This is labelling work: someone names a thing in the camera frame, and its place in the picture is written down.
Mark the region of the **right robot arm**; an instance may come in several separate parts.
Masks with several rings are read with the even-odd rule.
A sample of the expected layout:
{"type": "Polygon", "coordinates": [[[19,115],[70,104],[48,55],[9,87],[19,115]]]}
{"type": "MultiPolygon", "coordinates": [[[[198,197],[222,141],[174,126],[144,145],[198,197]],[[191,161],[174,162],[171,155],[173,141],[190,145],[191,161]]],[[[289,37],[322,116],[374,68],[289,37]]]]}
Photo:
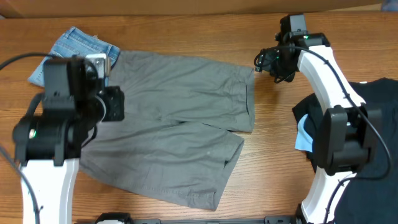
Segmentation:
{"type": "Polygon", "coordinates": [[[352,89],[322,33],[307,30],[303,14],[280,20],[277,46],[262,49],[254,59],[257,72],[267,71],[275,83],[291,82],[301,72],[310,82],[323,118],[313,139],[315,178],[294,216],[273,216],[266,223],[334,223],[335,208],[347,185],[384,141],[378,132],[381,110],[369,107],[352,89]]]}

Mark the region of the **grey shorts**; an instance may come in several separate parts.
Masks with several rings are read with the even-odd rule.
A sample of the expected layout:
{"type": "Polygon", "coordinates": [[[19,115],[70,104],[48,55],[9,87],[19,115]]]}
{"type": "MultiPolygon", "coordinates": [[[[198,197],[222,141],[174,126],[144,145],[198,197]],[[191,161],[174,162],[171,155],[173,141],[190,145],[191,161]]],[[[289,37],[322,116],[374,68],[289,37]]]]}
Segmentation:
{"type": "Polygon", "coordinates": [[[252,68],[199,57],[120,53],[111,85],[122,121],[101,123],[80,169],[129,192],[216,210],[254,129],[252,68]]]}

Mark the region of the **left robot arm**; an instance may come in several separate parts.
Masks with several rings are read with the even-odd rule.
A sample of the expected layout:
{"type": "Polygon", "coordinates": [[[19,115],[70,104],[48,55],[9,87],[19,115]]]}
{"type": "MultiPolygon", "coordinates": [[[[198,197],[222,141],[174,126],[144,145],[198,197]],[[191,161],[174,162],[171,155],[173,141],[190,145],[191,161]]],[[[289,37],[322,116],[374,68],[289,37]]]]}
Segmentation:
{"type": "Polygon", "coordinates": [[[12,138],[22,173],[24,223],[71,223],[81,150],[101,122],[124,119],[124,93],[108,86],[106,54],[48,59],[45,90],[35,96],[12,138]]]}

